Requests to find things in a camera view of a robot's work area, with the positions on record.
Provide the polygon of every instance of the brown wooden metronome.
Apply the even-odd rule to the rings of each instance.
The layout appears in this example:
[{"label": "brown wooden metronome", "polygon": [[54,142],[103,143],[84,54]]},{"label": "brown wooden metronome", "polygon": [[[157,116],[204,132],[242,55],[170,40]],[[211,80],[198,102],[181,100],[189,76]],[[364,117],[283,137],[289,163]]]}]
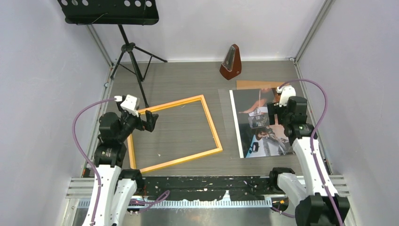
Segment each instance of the brown wooden metronome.
[{"label": "brown wooden metronome", "polygon": [[241,74],[241,57],[239,56],[239,48],[236,44],[230,46],[219,71],[227,80]]}]

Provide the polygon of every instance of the poster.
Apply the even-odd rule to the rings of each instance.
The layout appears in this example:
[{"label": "poster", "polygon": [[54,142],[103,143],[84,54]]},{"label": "poster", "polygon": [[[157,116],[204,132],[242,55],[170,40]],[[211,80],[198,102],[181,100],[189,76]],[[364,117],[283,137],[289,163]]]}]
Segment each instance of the poster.
[{"label": "poster", "polygon": [[267,104],[277,102],[276,88],[230,90],[240,158],[295,154],[284,127],[270,125]]}]

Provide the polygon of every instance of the purple cable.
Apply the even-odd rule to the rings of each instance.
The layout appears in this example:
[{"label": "purple cable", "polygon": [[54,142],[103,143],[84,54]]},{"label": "purple cable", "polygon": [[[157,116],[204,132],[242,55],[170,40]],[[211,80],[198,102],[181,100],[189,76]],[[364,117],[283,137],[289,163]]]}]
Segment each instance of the purple cable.
[{"label": "purple cable", "polygon": [[[309,80],[309,79],[294,79],[294,80],[291,80],[291,81],[286,81],[279,88],[282,88],[287,83],[294,82],[294,81],[307,81],[307,82],[310,82],[313,85],[317,86],[320,89],[320,91],[323,93],[323,96],[324,96],[324,110],[323,110],[323,113],[321,114],[321,117],[320,117],[319,121],[316,123],[316,126],[314,127],[313,132],[311,134],[311,150],[313,152],[314,151],[314,144],[313,144],[313,139],[312,138],[314,137],[314,134],[316,133],[317,129],[319,128],[319,125],[320,125],[321,121],[323,120],[324,115],[326,115],[327,107],[328,107],[327,94],[326,94],[325,90],[318,83],[316,83],[315,81]],[[326,184],[326,180],[323,177],[323,174],[321,172],[321,167],[319,165],[319,162],[317,161],[317,156],[315,154],[313,155],[313,159],[314,159],[314,162],[316,164],[317,172],[319,173],[321,182],[325,185]],[[331,204],[333,206],[335,215],[338,218],[339,225],[343,226],[341,215],[339,214],[338,208],[337,208],[336,203],[335,203],[335,201],[333,199],[333,196],[330,193],[330,190],[328,189],[327,186],[324,186],[324,189],[325,189],[325,191],[326,191],[326,193],[328,195],[328,198],[329,198],[329,200],[330,200],[330,202],[331,202]]]},{"label": "purple cable", "polygon": [[90,159],[88,158],[88,156],[85,154],[85,152],[83,151],[82,147],[80,146],[78,139],[76,138],[76,131],[75,131],[75,127],[76,127],[76,121],[78,120],[79,116],[85,112],[87,109],[108,102],[108,101],[113,101],[116,100],[115,98],[110,98],[110,99],[105,99],[105,100],[101,100],[98,102],[95,102],[85,108],[83,108],[75,117],[75,119],[72,122],[72,137],[73,140],[75,141],[76,146],[78,147],[80,153],[83,155],[83,158],[85,158],[86,162],[91,166],[91,169],[94,171],[95,175],[97,176],[97,182],[98,182],[98,189],[97,189],[97,197],[96,197],[96,202],[94,203],[94,208],[93,208],[93,214],[91,215],[91,225],[94,224],[94,218],[96,217],[96,212],[97,212],[97,206],[98,206],[98,201],[100,198],[100,193],[101,193],[101,177],[100,174],[98,173],[96,166],[90,161]]},{"label": "purple cable", "polygon": [[149,206],[147,206],[146,208],[144,208],[144,209],[142,209],[142,210],[140,210],[140,211],[137,211],[137,213],[143,213],[143,212],[147,211],[151,206],[153,206],[153,205],[155,205],[155,204],[157,204],[157,203],[160,203],[160,202],[162,202],[162,201],[165,201],[165,200],[168,198],[169,194],[170,194],[170,191],[169,191],[169,190],[166,190],[164,193],[162,193],[162,194],[161,194],[155,201],[153,201],[153,202],[146,202],[146,201],[141,201],[141,200],[132,199],[132,200],[130,200],[130,204],[136,204],[136,203],[141,204],[141,205],[149,204]]},{"label": "purple cable", "polygon": [[277,208],[276,208],[276,207],[273,207],[273,206],[271,207],[272,210],[274,210],[274,211],[276,211],[276,212],[279,212],[280,214],[282,214],[282,215],[284,215],[284,216],[286,216],[286,217],[295,218],[294,215],[291,215],[291,214],[289,214],[289,213],[284,213],[284,212],[280,211],[279,208],[280,208],[280,205],[279,205]]}]

